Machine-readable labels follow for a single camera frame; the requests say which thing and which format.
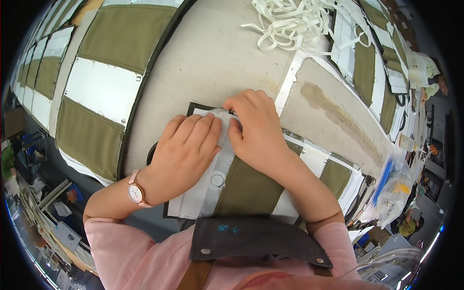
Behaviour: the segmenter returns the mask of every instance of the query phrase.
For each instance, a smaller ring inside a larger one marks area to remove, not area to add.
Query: hand
[[[448,87],[446,86],[445,78],[443,76],[438,77],[438,85],[440,86],[441,92],[447,96],[448,95]]]
[[[151,164],[137,176],[145,200],[156,205],[192,188],[221,150],[221,120],[213,114],[176,116],[164,129]]]
[[[243,126],[230,119],[228,136],[235,154],[245,163],[276,179],[275,170],[293,153],[284,139],[272,98],[251,89],[228,98],[224,109],[234,110]]]

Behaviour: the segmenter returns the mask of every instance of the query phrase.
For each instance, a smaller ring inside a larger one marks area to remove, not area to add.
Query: green shirt
[[[416,221],[414,219],[410,219],[408,223],[406,222],[406,220],[403,221],[403,223],[401,224],[398,230],[400,235],[404,237],[412,235],[412,233],[415,231],[416,231]]]

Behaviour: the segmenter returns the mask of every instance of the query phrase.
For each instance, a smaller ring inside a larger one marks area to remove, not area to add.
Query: apron strap
[[[214,263],[213,260],[192,260],[182,277],[177,290],[202,290],[206,278]],[[332,272],[325,267],[312,265],[314,274],[323,277],[332,277]]]

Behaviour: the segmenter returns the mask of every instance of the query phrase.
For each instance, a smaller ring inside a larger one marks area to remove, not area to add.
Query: forearm
[[[140,171],[137,176],[137,183],[139,183],[145,192],[152,192],[155,189],[150,188],[146,182],[149,179],[147,172],[148,168]],[[130,176],[111,184],[108,187],[102,188],[94,193],[87,202],[84,210],[84,223],[90,218],[111,218],[111,219],[125,219],[132,212],[143,207],[132,202],[127,194],[127,186]],[[151,205],[161,203],[150,196],[150,201],[147,202]]]
[[[304,221],[317,224],[337,217],[334,221],[344,222],[343,214],[340,218],[342,210],[337,199],[299,156],[290,151],[280,162],[282,165],[272,178],[290,192]]]

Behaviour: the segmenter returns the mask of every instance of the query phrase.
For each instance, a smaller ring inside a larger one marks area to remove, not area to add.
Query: worker
[[[410,237],[413,233],[418,232],[422,228],[424,225],[424,218],[422,217],[422,213],[417,220],[411,218],[411,213],[412,208],[406,212],[404,218],[398,218],[390,224],[393,234],[400,234],[406,238]]]
[[[240,226],[227,218],[198,219],[155,243],[145,232],[124,224],[132,212],[193,187],[221,150],[220,119],[212,114],[176,116],[164,129],[149,166],[99,190],[87,203],[85,231],[106,289],[326,289],[357,266],[337,200],[286,145],[272,98],[248,89],[228,98],[223,108],[234,110],[243,126],[230,119],[228,136],[235,154],[290,192],[309,235],[269,219],[245,218]],[[256,242],[258,230],[266,233],[262,244]],[[293,257],[278,252],[292,252]],[[195,255],[206,259],[195,260]],[[320,271],[317,263],[326,267]],[[334,289],[389,289],[356,275],[358,280]]]

